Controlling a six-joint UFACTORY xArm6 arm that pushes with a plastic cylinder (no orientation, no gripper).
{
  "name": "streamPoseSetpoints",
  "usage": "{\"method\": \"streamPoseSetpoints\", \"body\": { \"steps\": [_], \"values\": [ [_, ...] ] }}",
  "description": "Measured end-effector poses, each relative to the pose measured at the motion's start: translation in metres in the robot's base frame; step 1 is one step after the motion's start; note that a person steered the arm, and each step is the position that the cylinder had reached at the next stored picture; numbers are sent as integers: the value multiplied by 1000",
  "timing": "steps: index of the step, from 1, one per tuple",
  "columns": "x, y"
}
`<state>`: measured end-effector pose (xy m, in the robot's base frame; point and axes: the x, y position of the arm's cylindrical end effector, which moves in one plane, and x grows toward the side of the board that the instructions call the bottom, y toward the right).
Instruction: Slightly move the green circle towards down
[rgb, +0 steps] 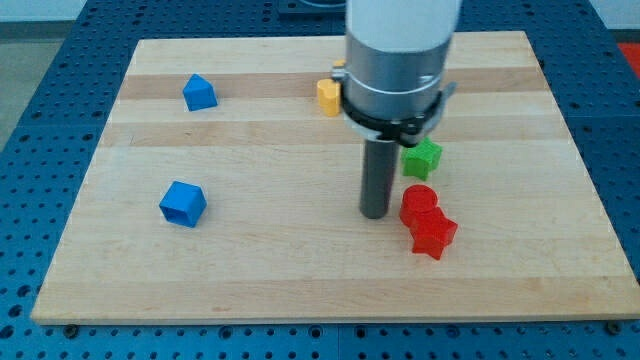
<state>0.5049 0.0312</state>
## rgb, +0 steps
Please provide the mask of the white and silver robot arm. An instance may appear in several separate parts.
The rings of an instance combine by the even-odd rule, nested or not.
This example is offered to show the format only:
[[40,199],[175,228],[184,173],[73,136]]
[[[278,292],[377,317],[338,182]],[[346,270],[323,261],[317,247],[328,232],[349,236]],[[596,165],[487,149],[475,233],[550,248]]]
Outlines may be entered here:
[[345,121],[364,139],[359,209],[389,209],[398,150],[439,123],[455,84],[441,83],[460,0],[348,0],[345,62],[334,68]]

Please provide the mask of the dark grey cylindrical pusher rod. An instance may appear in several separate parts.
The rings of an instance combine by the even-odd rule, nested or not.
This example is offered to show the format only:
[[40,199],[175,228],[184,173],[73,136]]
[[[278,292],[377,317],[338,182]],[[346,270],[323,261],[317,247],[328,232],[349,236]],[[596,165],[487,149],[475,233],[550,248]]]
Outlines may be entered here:
[[395,142],[365,141],[359,202],[364,217],[380,219],[387,214],[397,159]]

